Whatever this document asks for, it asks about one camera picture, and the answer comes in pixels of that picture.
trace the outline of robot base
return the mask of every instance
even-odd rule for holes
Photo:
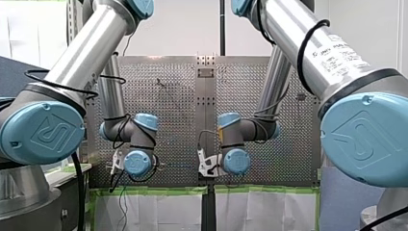
[[[384,216],[402,209],[406,206],[406,198],[408,189],[393,188],[387,189],[381,196],[377,206],[370,206],[363,210],[360,216],[360,227],[363,228],[367,224]],[[399,217],[390,219],[377,227],[374,231],[408,231],[408,215],[404,214]]]
[[[61,231],[62,202],[61,192],[50,191],[48,199],[24,209],[0,215],[0,227],[4,231]]]
[[[40,166],[0,169],[0,229],[61,231],[62,200]]]

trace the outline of logo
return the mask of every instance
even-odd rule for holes
[[[31,137],[31,141],[50,150],[61,152],[74,132],[74,125],[56,115],[49,115],[42,121]]]
[[[360,112],[342,124],[332,132],[332,138],[359,168],[402,150],[398,141],[367,112]]]

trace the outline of white label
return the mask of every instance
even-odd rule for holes
[[[332,42],[312,54],[315,62],[320,64],[321,69],[328,75],[341,79],[351,68],[369,66],[342,38],[336,35],[329,37]]]

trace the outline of white wall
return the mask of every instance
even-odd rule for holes
[[[0,56],[50,68],[66,49],[65,2],[0,1]]]
[[[268,56],[270,45],[247,19],[232,14],[225,1],[226,54]],[[122,51],[127,38],[118,47]],[[190,56],[219,54],[219,0],[156,0],[155,12],[143,21],[126,55]]]
[[[270,45],[225,1],[226,55],[269,56]],[[326,0],[317,0],[326,17]],[[121,54],[128,38],[118,46]],[[0,1],[0,56],[50,68],[65,50],[65,2]],[[129,56],[219,54],[219,0],[156,0],[130,40]]]
[[[398,68],[403,1],[329,0],[331,27],[372,65]]]

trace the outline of perforated metal panel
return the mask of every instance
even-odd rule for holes
[[[128,81],[123,86],[127,112],[131,115],[150,113],[158,116],[160,120],[155,154],[161,162],[166,163],[166,167],[163,171],[158,171],[147,183],[143,183],[144,185],[198,185],[197,130],[203,127],[203,112],[213,111],[214,106],[205,101],[205,105],[210,105],[211,109],[197,108],[196,104],[202,102],[198,101],[196,96],[200,95],[201,100],[204,97],[201,94],[205,92],[206,99],[214,98],[217,102],[217,113],[209,111],[205,113],[206,117],[226,112],[252,116],[264,84],[268,59],[216,57],[216,65],[212,65],[216,68],[216,80],[209,81],[212,84],[205,86],[197,82],[202,81],[202,78],[196,76],[196,70],[201,65],[197,63],[196,57],[119,59],[121,76]],[[306,94],[305,100],[298,100],[299,94]],[[89,103],[88,111],[91,120],[89,159],[94,163],[89,183],[93,188],[109,187],[110,170],[106,168],[106,164],[112,161],[114,154],[112,143],[103,141],[97,134],[102,123],[99,103],[99,99],[95,100],[94,105]],[[266,144],[247,143],[246,148],[252,160],[248,174],[243,179],[224,176],[216,182],[312,186],[317,181],[319,167],[319,121],[316,120],[316,103],[315,97],[304,90],[294,72],[290,90],[281,108],[280,137]],[[123,177],[120,184],[134,183]]]
[[[195,142],[195,57],[126,57],[119,59],[127,113],[149,113],[159,118],[155,154],[165,163],[163,170],[144,184],[150,186],[197,185]],[[114,150],[110,141],[96,134],[103,122],[100,102],[95,103],[94,135],[98,165],[91,171],[92,187],[109,187],[106,163]],[[123,177],[120,184],[134,184]]]
[[[217,115],[237,112],[242,117],[252,116],[267,67],[268,58],[217,58]],[[294,70],[291,74],[279,116],[279,138],[265,144],[248,142],[250,171],[244,178],[223,176],[217,182],[311,186],[317,180],[319,153],[313,150],[313,145],[319,145],[313,132],[317,100],[301,86]],[[306,94],[304,100],[298,97],[301,94]]]

